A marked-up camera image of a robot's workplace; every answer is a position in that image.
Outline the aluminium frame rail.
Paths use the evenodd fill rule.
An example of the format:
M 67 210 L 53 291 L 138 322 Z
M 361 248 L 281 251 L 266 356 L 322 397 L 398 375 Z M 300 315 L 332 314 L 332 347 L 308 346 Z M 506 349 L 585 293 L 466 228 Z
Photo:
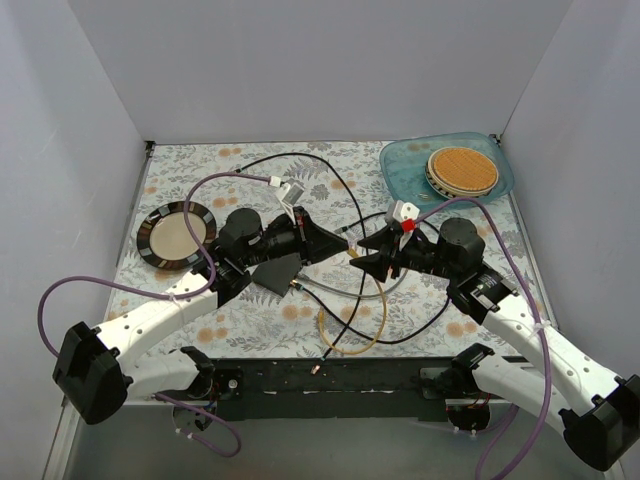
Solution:
M 86 425 L 62 410 L 47 479 L 471 479 L 492 433 L 409 418 L 247 420 L 224 458 L 178 432 L 166 403 L 137 402 Z

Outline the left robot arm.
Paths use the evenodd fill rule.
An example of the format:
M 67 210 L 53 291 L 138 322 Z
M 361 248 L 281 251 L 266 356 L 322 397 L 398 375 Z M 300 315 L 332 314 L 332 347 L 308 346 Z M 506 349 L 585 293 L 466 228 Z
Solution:
M 232 212 L 210 247 L 212 267 L 198 266 L 167 292 L 95 327 L 80 322 L 63 340 L 53 380 L 89 425 L 116 413 L 128 399 L 180 391 L 200 400 L 215 386 L 215 366 L 195 347 L 156 360 L 146 353 L 195 319 L 216 311 L 251 282 L 250 268 L 279 258 L 305 265 L 348 249 L 346 239 L 318 225 L 302 207 L 269 226 L 249 208 Z

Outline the teal plastic tray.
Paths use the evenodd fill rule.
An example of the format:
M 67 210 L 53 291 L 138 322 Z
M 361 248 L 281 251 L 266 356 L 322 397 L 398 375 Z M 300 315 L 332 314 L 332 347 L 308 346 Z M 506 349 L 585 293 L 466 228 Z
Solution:
M 396 141 L 385 146 L 379 156 L 386 186 L 394 200 L 411 202 L 421 210 L 431 209 L 449 200 L 443 192 L 429 183 L 427 163 L 437 150 L 447 147 L 465 147 L 487 156 L 497 167 L 496 186 L 482 203 L 489 203 L 511 192 L 514 174 L 493 136 L 476 132 L 459 132 Z

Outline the floral tablecloth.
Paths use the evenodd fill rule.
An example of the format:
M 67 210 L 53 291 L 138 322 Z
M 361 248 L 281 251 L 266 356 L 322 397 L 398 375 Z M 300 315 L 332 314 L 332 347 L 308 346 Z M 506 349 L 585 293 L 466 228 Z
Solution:
M 304 186 L 301 205 L 350 241 L 384 224 L 392 198 L 380 170 L 379 141 L 158 145 L 152 150 L 135 221 L 192 196 L 218 222 L 239 207 L 265 222 L 280 211 L 261 178 L 277 175 Z M 302 272 L 303 289 L 284 297 L 247 287 L 217 311 L 152 349 L 159 356 L 193 345 L 214 358 L 319 358 L 326 341 L 373 357 L 453 356 L 473 343 L 511 356 L 514 349 L 446 302 L 446 281 L 408 273 L 377 283 L 337 255 Z

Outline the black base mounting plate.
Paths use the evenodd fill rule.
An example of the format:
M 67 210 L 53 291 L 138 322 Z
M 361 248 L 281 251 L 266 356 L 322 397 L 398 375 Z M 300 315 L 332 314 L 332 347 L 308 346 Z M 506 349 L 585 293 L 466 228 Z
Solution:
M 441 393 L 430 386 L 450 365 L 448 357 L 219 359 L 209 384 L 168 394 L 214 402 L 228 421 L 416 418 L 486 428 L 494 396 L 471 389 Z

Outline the black rimmed plate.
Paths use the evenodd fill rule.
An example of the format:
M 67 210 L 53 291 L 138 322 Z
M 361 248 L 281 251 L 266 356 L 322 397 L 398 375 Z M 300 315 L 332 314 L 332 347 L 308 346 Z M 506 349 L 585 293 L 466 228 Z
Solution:
M 191 201 L 188 219 L 197 240 L 208 247 L 217 234 L 214 215 Z M 136 247 L 144 262 L 161 270 L 182 270 L 203 258 L 185 224 L 184 201 L 167 203 L 149 213 L 138 229 Z

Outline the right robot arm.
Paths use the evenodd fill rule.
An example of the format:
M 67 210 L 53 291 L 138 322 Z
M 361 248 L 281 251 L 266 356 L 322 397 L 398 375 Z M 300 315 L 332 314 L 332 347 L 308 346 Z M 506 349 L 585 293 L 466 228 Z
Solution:
M 408 269 L 448 280 L 453 305 L 512 346 L 536 368 L 524 371 L 474 345 L 452 362 L 454 389 L 501 397 L 546 422 L 588 466 L 606 472 L 639 439 L 639 378 L 623 378 L 582 352 L 551 324 L 536 320 L 524 293 L 483 259 L 475 225 L 451 218 L 436 242 L 392 221 L 360 241 L 370 254 L 352 266 L 383 282 Z

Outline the black network switch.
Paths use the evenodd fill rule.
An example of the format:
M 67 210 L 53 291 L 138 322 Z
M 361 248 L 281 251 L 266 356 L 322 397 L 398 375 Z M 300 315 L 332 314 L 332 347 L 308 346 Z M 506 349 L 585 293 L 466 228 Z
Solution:
M 259 265 L 252 274 L 254 284 L 266 288 L 270 292 L 284 297 L 291 282 L 302 269 L 302 261 L 298 254 L 269 260 Z

